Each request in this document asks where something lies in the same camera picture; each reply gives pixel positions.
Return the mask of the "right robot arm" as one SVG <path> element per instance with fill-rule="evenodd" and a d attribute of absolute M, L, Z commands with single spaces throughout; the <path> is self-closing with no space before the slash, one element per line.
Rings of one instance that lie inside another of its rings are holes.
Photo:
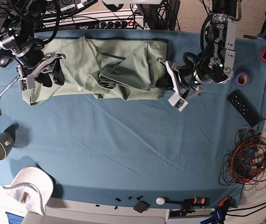
<path fill-rule="evenodd" d="M 44 54 L 44 47 L 56 36 L 61 10 L 57 1 L 52 1 L 55 10 L 55 27 L 52 35 L 42 40 L 34 37 L 34 28 L 43 22 L 48 2 L 46 0 L 11 0 L 12 11 L 8 14 L 0 30 L 0 67 L 7 67 L 13 60 L 17 62 L 16 81 L 21 91 L 36 88 L 36 83 L 45 87 L 52 84 L 64 85 L 65 76 L 60 60 L 64 54 Z"/>

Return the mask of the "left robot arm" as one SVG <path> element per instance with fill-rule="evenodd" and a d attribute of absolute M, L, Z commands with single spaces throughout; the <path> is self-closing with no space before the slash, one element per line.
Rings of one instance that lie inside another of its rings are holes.
<path fill-rule="evenodd" d="M 224 84 L 234 76 L 237 22 L 241 19 L 241 1 L 213 0 L 200 31 L 200 53 L 183 54 L 183 66 L 159 58 L 166 74 L 159 78 L 159 89 L 178 90 L 186 98 L 190 90 L 202 84 Z"/>

